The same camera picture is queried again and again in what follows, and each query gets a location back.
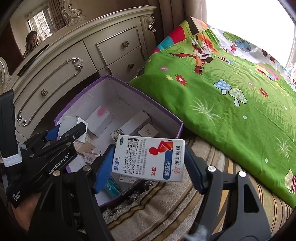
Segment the human hand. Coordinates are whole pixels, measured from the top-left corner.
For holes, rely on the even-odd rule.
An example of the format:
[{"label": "human hand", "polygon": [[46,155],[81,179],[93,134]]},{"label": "human hand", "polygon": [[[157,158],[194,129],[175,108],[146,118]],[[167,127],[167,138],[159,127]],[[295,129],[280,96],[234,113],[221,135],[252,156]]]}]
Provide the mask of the human hand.
[{"label": "human hand", "polygon": [[31,223],[31,219],[33,217],[33,213],[39,201],[41,193],[32,194],[27,197],[24,201],[22,201],[17,208],[12,206],[12,211],[15,215],[15,219],[19,223],[19,225],[29,231],[29,226]]}]

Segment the bed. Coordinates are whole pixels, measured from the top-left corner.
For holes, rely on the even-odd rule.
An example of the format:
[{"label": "bed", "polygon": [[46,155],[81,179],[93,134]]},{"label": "bed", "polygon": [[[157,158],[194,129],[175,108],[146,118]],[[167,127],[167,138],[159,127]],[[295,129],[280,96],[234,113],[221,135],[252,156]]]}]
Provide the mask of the bed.
[{"label": "bed", "polygon": [[[184,122],[190,131],[183,138],[208,164],[249,173],[275,234],[296,205],[291,74],[265,50],[189,17],[130,84]],[[215,232],[223,226],[227,195]],[[185,172],[182,183],[151,183],[133,204],[104,217],[115,240],[179,240],[175,231],[189,231],[201,200]]]}]

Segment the screw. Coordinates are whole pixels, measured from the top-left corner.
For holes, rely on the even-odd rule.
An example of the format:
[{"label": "screw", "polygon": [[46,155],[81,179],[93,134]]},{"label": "screw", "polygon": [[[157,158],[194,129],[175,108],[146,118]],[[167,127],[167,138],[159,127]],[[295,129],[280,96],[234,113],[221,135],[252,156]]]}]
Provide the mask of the screw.
[{"label": "screw", "polygon": [[85,166],[83,167],[83,170],[86,171],[86,172],[88,172],[88,171],[91,170],[91,166],[89,166],[89,165],[85,165]]},{"label": "screw", "polygon": [[208,166],[207,169],[210,171],[210,172],[215,172],[216,171],[216,168],[214,166]]},{"label": "screw", "polygon": [[240,176],[240,177],[246,177],[246,175],[247,175],[247,174],[246,174],[244,171],[240,171],[240,172],[239,172],[239,176]]},{"label": "screw", "polygon": [[55,177],[57,177],[57,176],[59,176],[61,174],[61,172],[59,170],[56,170],[56,171],[54,171],[53,174],[54,174]]}]

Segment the blue gripper pad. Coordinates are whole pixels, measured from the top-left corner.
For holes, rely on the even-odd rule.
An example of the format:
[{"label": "blue gripper pad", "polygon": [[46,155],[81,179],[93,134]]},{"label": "blue gripper pad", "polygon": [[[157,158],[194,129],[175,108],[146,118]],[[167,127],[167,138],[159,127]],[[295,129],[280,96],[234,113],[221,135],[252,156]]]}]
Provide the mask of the blue gripper pad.
[{"label": "blue gripper pad", "polygon": [[47,132],[47,135],[45,136],[45,139],[47,141],[53,141],[54,139],[57,138],[57,134],[59,132],[59,125],[55,126],[53,129]]},{"label": "blue gripper pad", "polygon": [[204,186],[204,182],[206,182],[207,178],[205,171],[207,164],[201,157],[197,157],[188,145],[185,146],[184,164],[193,187],[198,190],[199,193],[204,194],[207,188]]},{"label": "blue gripper pad", "polygon": [[96,183],[94,186],[95,193],[99,193],[102,189],[105,188],[105,185],[108,181],[108,178],[110,176],[110,173],[112,171],[112,163],[113,163],[113,156],[115,153],[115,145],[112,145],[112,147],[108,147],[103,156],[97,157],[97,158],[103,158],[105,156],[105,159],[103,160],[102,165],[100,166],[97,174],[96,174]]}]

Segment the small white box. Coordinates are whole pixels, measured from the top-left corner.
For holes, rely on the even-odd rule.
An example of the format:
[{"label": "small white box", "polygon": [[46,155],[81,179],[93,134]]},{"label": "small white box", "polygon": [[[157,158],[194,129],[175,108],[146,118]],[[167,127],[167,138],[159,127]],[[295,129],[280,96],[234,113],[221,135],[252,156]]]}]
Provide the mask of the small white box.
[{"label": "small white box", "polygon": [[123,183],[134,183],[137,179],[135,177],[128,177],[125,175],[119,176],[119,181]]},{"label": "small white box", "polygon": [[76,126],[79,123],[84,123],[86,125],[86,131],[84,134],[82,134],[77,141],[80,141],[82,143],[85,142],[85,138],[86,138],[86,132],[87,132],[87,127],[88,127],[88,123],[85,122],[83,119],[81,119],[79,116],[63,116],[62,117],[62,121],[61,124],[59,126],[59,132],[58,132],[58,136],[62,136],[63,134],[65,134],[67,131],[69,131],[71,128],[73,128],[74,126]]},{"label": "small white box", "polygon": [[100,154],[91,153],[91,152],[83,152],[84,161],[89,164],[92,164],[98,156],[100,156]]},{"label": "small white box", "polygon": [[141,110],[125,123],[120,130],[124,135],[138,136],[138,131],[147,123],[151,123],[150,116]]},{"label": "small white box", "polygon": [[150,123],[146,124],[141,130],[138,131],[141,137],[160,137],[159,132]]},{"label": "small white box", "polygon": [[112,172],[139,179],[181,182],[184,153],[182,139],[119,135]]},{"label": "small white box", "polygon": [[87,118],[86,122],[89,124],[88,129],[99,137],[113,119],[114,117],[109,111],[99,106],[91,116]]}]

